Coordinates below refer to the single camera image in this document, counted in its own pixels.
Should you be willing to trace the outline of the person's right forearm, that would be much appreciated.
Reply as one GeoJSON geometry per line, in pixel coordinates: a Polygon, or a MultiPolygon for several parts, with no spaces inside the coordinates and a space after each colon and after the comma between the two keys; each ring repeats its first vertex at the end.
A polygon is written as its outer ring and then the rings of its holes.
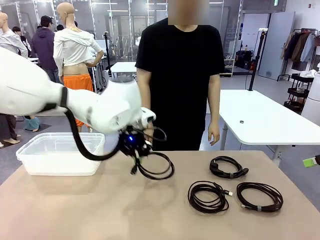
{"type": "Polygon", "coordinates": [[[147,109],[151,109],[151,93],[149,85],[138,84],[140,97],[141,97],[141,106],[147,109]]]}

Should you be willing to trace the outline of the person's right hand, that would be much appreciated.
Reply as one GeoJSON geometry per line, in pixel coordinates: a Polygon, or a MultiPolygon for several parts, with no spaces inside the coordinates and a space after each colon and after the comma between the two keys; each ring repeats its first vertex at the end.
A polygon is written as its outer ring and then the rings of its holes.
{"type": "Polygon", "coordinates": [[[146,141],[150,142],[151,145],[153,144],[153,135],[154,135],[154,126],[153,122],[149,122],[147,128],[144,130],[144,138],[146,141]]]}

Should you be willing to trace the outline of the person in black t-shirt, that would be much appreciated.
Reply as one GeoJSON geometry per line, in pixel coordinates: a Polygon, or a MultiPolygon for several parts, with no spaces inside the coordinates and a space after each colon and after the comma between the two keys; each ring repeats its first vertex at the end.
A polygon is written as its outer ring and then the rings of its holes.
{"type": "Polygon", "coordinates": [[[167,0],[167,8],[141,34],[137,83],[150,88],[153,150],[197,151],[211,123],[208,96],[221,93],[222,40],[209,24],[210,0],[167,0]]]}

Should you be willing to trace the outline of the person in purple hoodie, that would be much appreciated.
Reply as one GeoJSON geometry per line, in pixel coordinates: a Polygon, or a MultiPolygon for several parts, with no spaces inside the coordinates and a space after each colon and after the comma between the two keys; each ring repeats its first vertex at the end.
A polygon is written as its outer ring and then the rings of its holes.
{"type": "Polygon", "coordinates": [[[59,77],[59,70],[53,58],[54,54],[54,37],[51,30],[53,24],[52,18],[43,15],[40,18],[40,27],[32,37],[32,49],[36,53],[42,69],[47,73],[50,80],[54,83],[63,84],[59,77]]]}

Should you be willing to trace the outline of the clothes rack with coats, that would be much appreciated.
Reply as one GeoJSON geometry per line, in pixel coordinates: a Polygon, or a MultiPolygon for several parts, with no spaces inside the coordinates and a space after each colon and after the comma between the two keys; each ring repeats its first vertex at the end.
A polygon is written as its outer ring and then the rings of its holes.
{"type": "Polygon", "coordinates": [[[288,63],[294,73],[305,71],[311,67],[315,59],[317,47],[320,46],[320,30],[316,28],[296,28],[289,34],[283,44],[280,60],[282,60],[282,70],[277,77],[277,81],[291,77],[287,73],[288,63]]]}

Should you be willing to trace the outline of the grey partition panel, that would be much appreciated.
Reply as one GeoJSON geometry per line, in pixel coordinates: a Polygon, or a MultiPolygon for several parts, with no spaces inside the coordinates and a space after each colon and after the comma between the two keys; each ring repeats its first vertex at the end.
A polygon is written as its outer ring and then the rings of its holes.
{"type": "Polygon", "coordinates": [[[292,33],[295,12],[271,14],[258,75],[276,80],[282,74],[284,60],[281,58],[284,45],[292,33]]]}

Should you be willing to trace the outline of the mannequin in pale grey shirt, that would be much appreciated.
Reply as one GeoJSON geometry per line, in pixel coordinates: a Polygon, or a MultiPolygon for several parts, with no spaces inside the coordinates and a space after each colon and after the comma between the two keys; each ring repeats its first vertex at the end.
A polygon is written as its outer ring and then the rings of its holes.
{"type": "MultiPolygon", "coordinates": [[[[8,26],[8,15],[0,12],[0,47],[5,48],[15,54],[24,58],[28,58],[28,50],[21,41],[19,35],[14,33],[8,26]]],[[[0,148],[3,147],[3,142],[11,145],[18,144],[20,135],[15,132],[16,119],[13,115],[0,113],[0,148]]]]}

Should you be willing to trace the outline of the white crumpled cloth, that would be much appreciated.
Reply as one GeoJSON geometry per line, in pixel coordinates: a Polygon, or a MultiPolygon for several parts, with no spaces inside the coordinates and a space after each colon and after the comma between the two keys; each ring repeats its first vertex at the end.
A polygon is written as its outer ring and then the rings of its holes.
{"type": "Polygon", "coordinates": [[[301,71],[299,76],[302,77],[302,78],[314,78],[315,77],[315,73],[317,71],[312,69],[310,71],[301,71]]]}

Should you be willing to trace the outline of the clear plastic storage bin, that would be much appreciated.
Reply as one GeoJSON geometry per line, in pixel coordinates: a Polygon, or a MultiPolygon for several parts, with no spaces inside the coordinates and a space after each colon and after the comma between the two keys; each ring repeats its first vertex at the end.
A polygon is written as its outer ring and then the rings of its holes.
{"type": "Polygon", "coordinates": [[[101,164],[79,152],[71,132],[40,133],[21,146],[16,157],[33,176],[92,176],[101,164]]]}

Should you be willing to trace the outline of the person in varsity jacket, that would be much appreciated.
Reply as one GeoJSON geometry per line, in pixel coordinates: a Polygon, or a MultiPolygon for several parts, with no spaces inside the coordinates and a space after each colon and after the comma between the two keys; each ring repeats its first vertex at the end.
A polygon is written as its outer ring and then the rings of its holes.
{"type": "Polygon", "coordinates": [[[20,39],[21,39],[21,42],[24,44],[24,46],[25,46],[26,49],[27,49],[28,57],[31,58],[31,57],[32,57],[32,49],[31,49],[31,46],[30,46],[27,38],[26,38],[25,36],[23,36],[20,27],[14,26],[14,27],[12,28],[12,31],[13,31],[16,35],[19,35],[19,37],[20,37],[20,39]]]}

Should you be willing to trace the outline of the small white table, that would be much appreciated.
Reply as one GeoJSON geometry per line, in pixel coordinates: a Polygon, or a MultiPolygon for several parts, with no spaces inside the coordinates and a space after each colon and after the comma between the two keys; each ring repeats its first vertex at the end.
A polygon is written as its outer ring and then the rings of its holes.
{"type": "Polygon", "coordinates": [[[116,62],[111,68],[111,77],[115,82],[130,82],[136,79],[136,62],[116,62]]]}

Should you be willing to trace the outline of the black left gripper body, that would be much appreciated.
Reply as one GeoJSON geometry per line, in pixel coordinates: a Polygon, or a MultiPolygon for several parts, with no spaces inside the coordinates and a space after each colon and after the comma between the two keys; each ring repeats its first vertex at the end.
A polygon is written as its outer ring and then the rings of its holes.
{"type": "Polygon", "coordinates": [[[127,127],[119,135],[119,150],[126,156],[144,157],[151,149],[151,143],[145,139],[143,130],[127,127]]]}

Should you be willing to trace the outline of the mannequin with orange shorts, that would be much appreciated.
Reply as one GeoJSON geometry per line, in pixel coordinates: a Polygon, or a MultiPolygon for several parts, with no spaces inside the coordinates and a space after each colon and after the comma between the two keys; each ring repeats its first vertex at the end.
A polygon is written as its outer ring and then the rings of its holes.
{"type": "Polygon", "coordinates": [[[54,34],[53,58],[66,91],[80,94],[71,99],[79,107],[85,96],[93,94],[88,68],[95,67],[101,61],[104,51],[91,33],[76,26],[75,8],[72,4],[62,2],[56,10],[65,29],[54,34]]]}

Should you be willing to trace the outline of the black bags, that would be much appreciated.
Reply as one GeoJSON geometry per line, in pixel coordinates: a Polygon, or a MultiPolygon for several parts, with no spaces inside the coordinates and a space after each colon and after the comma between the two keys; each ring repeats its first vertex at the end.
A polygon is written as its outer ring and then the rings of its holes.
{"type": "Polygon", "coordinates": [[[239,50],[235,54],[235,63],[234,66],[252,71],[254,68],[254,51],[253,50],[239,50]]]}

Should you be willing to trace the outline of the person's left hand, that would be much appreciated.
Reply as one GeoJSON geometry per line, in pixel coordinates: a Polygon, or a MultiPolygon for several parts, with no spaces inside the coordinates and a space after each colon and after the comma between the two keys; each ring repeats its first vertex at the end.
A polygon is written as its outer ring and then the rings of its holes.
{"type": "Polygon", "coordinates": [[[208,126],[208,142],[211,146],[220,140],[220,127],[218,122],[211,122],[208,126]]]}

